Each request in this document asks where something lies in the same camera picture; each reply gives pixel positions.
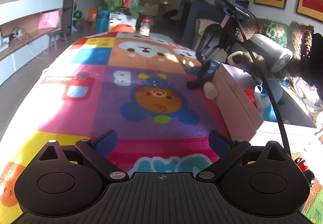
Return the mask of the brown knitted glove hand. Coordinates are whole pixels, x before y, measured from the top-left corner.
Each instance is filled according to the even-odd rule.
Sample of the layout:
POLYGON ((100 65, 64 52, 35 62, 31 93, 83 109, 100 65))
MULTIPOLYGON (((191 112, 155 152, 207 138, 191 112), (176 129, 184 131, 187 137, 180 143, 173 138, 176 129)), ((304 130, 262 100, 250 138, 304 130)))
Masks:
POLYGON ((246 19, 237 27, 235 37, 246 51, 230 54, 228 64, 254 78, 260 78, 261 73, 267 80, 310 78, 320 67, 322 36, 311 25, 246 19))

